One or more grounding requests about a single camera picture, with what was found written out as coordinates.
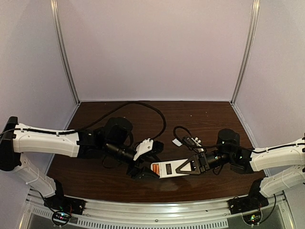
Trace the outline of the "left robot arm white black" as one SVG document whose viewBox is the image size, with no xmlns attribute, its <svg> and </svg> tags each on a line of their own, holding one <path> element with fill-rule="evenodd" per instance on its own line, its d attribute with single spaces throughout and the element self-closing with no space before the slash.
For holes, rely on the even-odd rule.
<svg viewBox="0 0 305 229">
<path fill-rule="evenodd" d="M 80 159 L 99 159 L 109 156 L 128 165 L 127 174 L 132 178 L 144 176 L 159 178 L 157 172 L 140 167 L 144 157 L 154 156 L 163 150 L 163 143 L 147 138 L 135 149 L 125 144 L 132 140 L 133 125 L 123 117 L 110 118 L 104 127 L 96 130 L 56 131 L 34 129 L 10 117 L 0 135 L 0 169 L 16 172 L 27 185 L 38 190 L 46 199 L 63 199 L 59 181 L 41 174 L 24 155 L 25 152 L 58 154 Z"/>
</svg>

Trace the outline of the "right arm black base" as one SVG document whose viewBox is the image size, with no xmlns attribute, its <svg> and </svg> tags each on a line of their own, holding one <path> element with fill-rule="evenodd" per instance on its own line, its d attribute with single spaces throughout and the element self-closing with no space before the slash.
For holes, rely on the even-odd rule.
<svg viewBox="0 0 305 229">
<path fill-rule="evenodd" d="M 263 220 L 262 207 L 269 205 L 268 198 L 260 193 L 262 178 L 255 180 L 247 196 L 234 197 L 227 201 L 231 215 L 238 213 L 253 213 L 243 215 L 243 221 L 249 226 L 261 224 Z"/>
</svg>

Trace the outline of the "grey battery compartment cover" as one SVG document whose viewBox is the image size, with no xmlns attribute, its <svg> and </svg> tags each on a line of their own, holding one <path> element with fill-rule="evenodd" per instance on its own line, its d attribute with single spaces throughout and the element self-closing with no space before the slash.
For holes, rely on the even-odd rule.
<svg viewBox="0 0 305 229">
<path fill-rule="evenodd" d="M 182 145 L 182 143 L 177 139 L 174 139 L 172 142 L 178 147 L 180 147 Z"/>
</svg>

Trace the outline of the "white remote control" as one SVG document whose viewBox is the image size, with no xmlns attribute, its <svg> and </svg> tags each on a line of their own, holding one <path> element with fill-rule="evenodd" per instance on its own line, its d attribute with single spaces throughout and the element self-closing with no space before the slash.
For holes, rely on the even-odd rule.
<svg viewBox="0 0 305 229">
<path fill-rule="evenodd" d="M 158 163 L 152 163 L 150 169 L 159 175 L 159 179 L 179 177 L 176 174 L 176 168 L 185 162 L 187 159 L 162 161 Z"/>
</svg>

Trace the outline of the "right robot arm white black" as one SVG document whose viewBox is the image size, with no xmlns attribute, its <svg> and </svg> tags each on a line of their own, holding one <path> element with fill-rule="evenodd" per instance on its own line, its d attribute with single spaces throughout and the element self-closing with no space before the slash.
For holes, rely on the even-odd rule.
<svg viewBox="0 0 305 229">
<path fill-rule="evenodd" d="M 282 172 L 260 178 L 252 183 L 248 196 L 251 198 L 268 198 L 285 189 L 305 181 L 305 139 L 300 138 L 288 144 L 265 148 L 245 148 L 240 146 L 240 135 L 232 129 L 218 132 L 216 144 L 203 146 L 191 134 L 179 138 L 182 145 L 196 153 L 178 166 L 176 172 L 181 174 L 182 167 L 189 164 L 189 175 L 200 175 L 209 170 L 222 170 L 225 164 L 238 174 L 252 174 L 273 167 L 288 166 Z"/>
</svg>

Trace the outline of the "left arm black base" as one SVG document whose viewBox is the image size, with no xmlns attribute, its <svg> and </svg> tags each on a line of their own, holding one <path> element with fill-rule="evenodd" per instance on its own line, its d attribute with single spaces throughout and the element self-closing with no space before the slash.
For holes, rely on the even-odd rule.
<svg viewBox="0 0 305 229">
<path fill-rule="evenodd" d="M 54 180 L 55 193 L 51 197 L 43 197 L 44 206 L 52 211 L 51 220 L 59 228 L 67 225 L 72 214 L 82 215 L 86 201 L 79 198 L 71 198 L 64 195 L 61 182 Z"/>
</svg>

